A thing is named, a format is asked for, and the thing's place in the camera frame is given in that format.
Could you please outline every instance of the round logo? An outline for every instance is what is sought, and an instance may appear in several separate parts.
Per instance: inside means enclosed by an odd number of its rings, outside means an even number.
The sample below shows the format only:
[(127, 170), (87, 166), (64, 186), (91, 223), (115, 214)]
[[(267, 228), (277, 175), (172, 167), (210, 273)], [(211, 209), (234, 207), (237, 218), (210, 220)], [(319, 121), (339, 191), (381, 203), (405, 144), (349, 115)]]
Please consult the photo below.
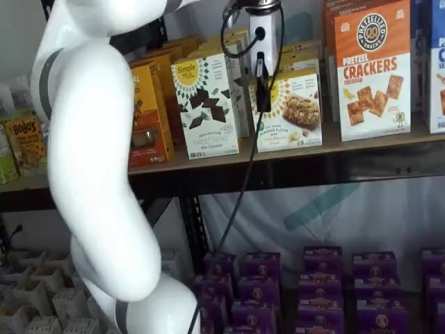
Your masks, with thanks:
[(388, 34), (387, 22), (380, 14), (368, 14), (357, 29), (357, 41), (365, 51), (375, 51), (385, 43)]

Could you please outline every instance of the cracker image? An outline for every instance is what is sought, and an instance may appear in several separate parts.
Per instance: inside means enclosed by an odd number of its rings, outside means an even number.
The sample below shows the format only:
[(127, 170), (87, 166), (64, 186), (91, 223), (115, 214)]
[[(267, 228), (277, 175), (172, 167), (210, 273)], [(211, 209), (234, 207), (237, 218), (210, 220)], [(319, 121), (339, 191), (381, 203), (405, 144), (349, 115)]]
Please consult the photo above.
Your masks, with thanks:
[(365, 111), (369, 109), (371, 112), (374, 109), (373, 92), (370, 86), (362, 88), (357, 91), (359, 97), (360, 108)]
[(374, 110), (370, 110), (371, 113), (378, 117), (382, 117), (383, 111), (385, 111), (385, 107), (388, 102), (388, 95), (380, 92), (379, 90), (375, 94), (374, 97)]
[(349, 121), (352, 126), (363, 123), (363, 110), (358, 101), (348, 104)]
[(391, 75), (389, 77), (387, 94), (390, 98), (398, 100), (401, 93), (403, 78), (398, 75)]

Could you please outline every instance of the grocery shelf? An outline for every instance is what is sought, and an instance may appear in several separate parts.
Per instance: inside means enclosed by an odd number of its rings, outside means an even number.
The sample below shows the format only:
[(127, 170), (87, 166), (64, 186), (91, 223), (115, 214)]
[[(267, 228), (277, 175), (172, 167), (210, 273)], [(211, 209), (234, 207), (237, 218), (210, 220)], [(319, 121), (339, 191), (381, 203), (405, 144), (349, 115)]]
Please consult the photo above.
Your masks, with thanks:
[[(445, 175), (445, 134), (429, 134), (419, 116), (412, 131), (342, 143), (338, 124), (323, 125), (320, 147), (256, 154), (248, 190), (266, 190)], [(129, 172), (138, 198), (238, 191), (253, 139), (244, 139), (237, 155), (189, 160), (179, 148), (166, 164)], [(51, 209), (46, 177), (18, 179), (0, 186), (0, 212)]]

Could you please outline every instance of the orange box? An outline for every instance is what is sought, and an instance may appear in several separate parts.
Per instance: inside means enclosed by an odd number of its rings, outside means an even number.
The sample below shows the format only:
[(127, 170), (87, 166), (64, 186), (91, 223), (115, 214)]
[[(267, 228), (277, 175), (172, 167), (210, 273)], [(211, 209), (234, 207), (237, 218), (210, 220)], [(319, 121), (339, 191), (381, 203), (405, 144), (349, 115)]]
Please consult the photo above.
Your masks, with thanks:
[(129, 167), (167, 162), (174, 154), (157, 63), (132, 65), (135, 111)]

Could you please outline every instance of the cracker box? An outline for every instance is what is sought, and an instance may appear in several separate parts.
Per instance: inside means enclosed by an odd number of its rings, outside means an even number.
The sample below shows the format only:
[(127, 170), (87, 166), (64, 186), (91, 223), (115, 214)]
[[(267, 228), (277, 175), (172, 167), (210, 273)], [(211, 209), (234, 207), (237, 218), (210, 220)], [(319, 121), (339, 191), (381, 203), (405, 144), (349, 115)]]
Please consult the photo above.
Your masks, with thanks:
[(277, 277), (241, 277), (238, 281), (238, 297), (242, 301), (259, 301), (281, 308), (280, 284)]
[(279, 253), (248, 253), (244, 261), (244, 275), (281, 277), (281, 255)]
[(430, 132), (435, 134), (445, 132), (445, 3), (444, 0), (427, 0), (425, 7), (427, 123)]
[(400, 298), (402, 296), (401, 282), (396, 275), (385, 277), (355, 277), (355, 296), (368, 298)]
[(2, 304), (0, 306), (0, 333), (25, 334), (29, 325), (25, 307)]
[(342, 141), (411, 131), (410, 2), (334, 18)]
[(399, 300), (357, 301), (359, 333), (408, 334), (409, 315)]
[(221, 51), (172, 66), (189, 159), (239, 153), (238, 105), (230, 60)]
[(232, 306), (232, 324), (260, 327), (267, 333), (277, 333), (277, 321), (273, 306), (258, 301), (235, 301)]
[(159, 66), (132, 67), (135, 110), (129, 167), (170, 161), (174, 154), (167, 111), (159, 81)]
[(47, 292), (41, 282), (28, 280), (25, 283), (20, 283), (14, 288), (13, 294), (15, 300), (26, 309), (33, 308), (41, 316), (54, 315)]
[(355, 276), (381, 276), (397, 274), (397, 259), (393, 252), (353, 254)]
[(204, 257), (204, 270), (211, 275), (227, 275), (232, 277), (232, 282), (236, 282), (239, 279), (239, 264), (238, 256), (227, 253), (206, 254)]
[(298, 299), (299, 321), (334, 325), (344, 332), (344, 308), (341, 297), (316, 298), (306, 295), (299, 296)]
[(62, 334), (56, 317), (35, 317), (26, 327), (26, 334)]
[(306, 271), (341, 273), (343, 260), (341, 247), (308, 246), (303, 251), (303, 262)]
[(341, 276), (337, 273), (302, 273), (298, 289), (301, 294), (317, 297), (340, 296)]
[(75, 318), (90, 316), (86, 297), (82, 290), (61, 289), (52, 301), (63, 328), (67, 327)]

